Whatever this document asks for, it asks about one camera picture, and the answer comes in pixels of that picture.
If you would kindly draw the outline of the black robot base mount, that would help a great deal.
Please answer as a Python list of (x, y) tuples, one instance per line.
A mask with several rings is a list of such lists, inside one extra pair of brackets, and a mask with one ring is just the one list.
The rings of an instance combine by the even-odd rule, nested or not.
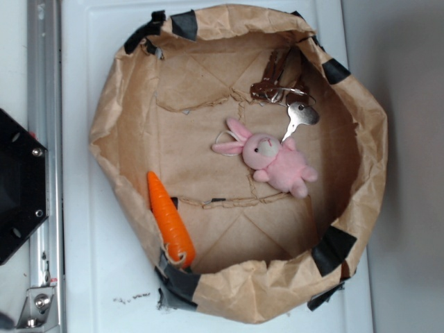
[(46, 153), (26, 129), (1, 111), (1, 264), (47, 219)]

